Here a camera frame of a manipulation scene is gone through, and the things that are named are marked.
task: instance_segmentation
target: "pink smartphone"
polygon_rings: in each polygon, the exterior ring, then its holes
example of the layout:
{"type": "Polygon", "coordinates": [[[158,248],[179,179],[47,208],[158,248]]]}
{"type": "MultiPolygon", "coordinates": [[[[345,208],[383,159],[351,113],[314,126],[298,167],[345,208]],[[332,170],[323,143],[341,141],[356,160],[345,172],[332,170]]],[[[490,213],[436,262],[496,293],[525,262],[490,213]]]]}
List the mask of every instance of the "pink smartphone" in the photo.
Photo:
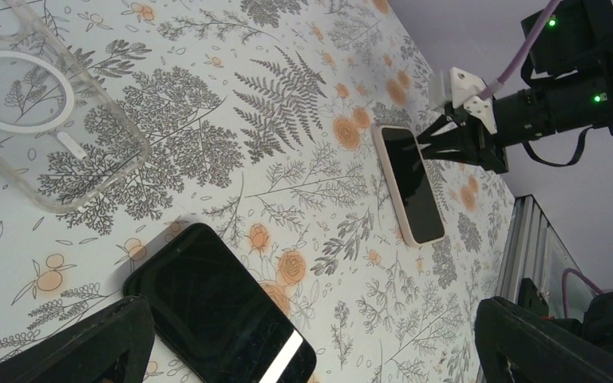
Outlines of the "pink smartphone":
{"type": "Polygon", "coordinates": [[[443,218],[414,133],[396,126],[372,132],[403,239],[411,247],[443,239],[443,218]]]}

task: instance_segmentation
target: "black strap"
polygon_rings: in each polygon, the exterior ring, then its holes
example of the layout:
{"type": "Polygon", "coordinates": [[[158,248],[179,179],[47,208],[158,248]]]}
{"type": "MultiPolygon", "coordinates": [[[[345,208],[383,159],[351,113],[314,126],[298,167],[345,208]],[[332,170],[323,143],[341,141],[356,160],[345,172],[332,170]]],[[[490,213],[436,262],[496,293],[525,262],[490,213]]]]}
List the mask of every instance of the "black strap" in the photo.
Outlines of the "black strap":
{"type": "Polygon", "coordinates": [[[529,142],[524,142],[523,143],[523,148],[525,148],[525,151],[528,153],[528,156],[530,156],[530,158],[532,158],[534,161],[539,162],[540,164],[544,164],[547,166],[551,166],[554,168],[565,168],[567,166],[572,166],[574,164],[577,164],[579,162],[579,160],[581,159],[581,156],[583,155],[583,150],[586,148],[586,135],[588,134],[588,131],[593,129],[593,127],[590,128],[585,128],[581,134],[579,135],[579,139],[577,142],[577,149],[575,150],[575,154],[572,156],[572,159],[570,160],[570,162],[566,163],[566,164],[556,164],[553,162],[548,162],[546,160],[542,160],[537,153],[535,153],[534,150],[532,150],[532,146],[530,146],[529,142]]]}

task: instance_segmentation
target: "white 3d-printed bracket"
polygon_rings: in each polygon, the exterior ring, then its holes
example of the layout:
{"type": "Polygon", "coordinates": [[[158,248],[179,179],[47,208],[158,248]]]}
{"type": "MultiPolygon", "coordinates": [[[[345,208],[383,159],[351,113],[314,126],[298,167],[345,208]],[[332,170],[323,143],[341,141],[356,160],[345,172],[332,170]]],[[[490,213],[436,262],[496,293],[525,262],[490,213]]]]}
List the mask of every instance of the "white 3d-printed bracket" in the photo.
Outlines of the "white 3d-printed bracket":
{"type": "Polygon", "coordinates": [[[449,102],[453,108],[464,106],[471,116],[483,122],[488,132],[496,134],[495,114],[492,110],[492,99],[481,100],[478,95],[487,87],[480,77],[458,68],[439,72],[429,87],[429,99],[439,108],[438,112],[449,102]]]}

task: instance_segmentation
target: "smartphone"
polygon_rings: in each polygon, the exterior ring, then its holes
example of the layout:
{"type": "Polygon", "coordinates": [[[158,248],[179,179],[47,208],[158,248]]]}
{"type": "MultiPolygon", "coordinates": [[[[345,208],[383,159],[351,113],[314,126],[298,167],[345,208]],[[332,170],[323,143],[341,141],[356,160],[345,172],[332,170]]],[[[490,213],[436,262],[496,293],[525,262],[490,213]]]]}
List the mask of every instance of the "smartphone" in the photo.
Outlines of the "smartphone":
{"type": "Polygon", "coordinates": [[[372,132],[403,239],[411,247],[443,239],[443,218],[414,133],[395,126],[372,132]]]}
{"type": "Polygon", "coordinates": [[[207,225],[195,223],[125,281],[156,333],[205,383],[303,383],[316,353],[207,225]]]}

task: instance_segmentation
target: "table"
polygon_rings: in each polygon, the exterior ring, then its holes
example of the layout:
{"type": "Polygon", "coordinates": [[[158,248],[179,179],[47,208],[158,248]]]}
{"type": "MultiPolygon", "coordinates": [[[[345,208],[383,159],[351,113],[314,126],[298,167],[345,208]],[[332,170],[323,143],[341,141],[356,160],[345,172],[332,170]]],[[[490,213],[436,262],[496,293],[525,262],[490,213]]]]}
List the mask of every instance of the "table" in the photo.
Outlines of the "table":
{"type": "MultiPolygon", "coordinates": [[[[369,127],[435,115],[431,69],[386,0],[31,6],[116,100],[187,105],[184,125],[206,134],[150,136],[141,194],[82,214],[45,213],[0,176],[0,361],[116,301],[132,270],[204,222],[312,344],[312,381],[475,380],[475,308],[494,291],[513,198],[498,176],[428,161],[448,236],[404,244],[369,127]],[[195,110],[196,94],[214,106],[195,110]]],[[[172,122],[168,110],[137,124],[172,122]]],[[[158,340],[145,379],[197,381],[158,340]]]]}

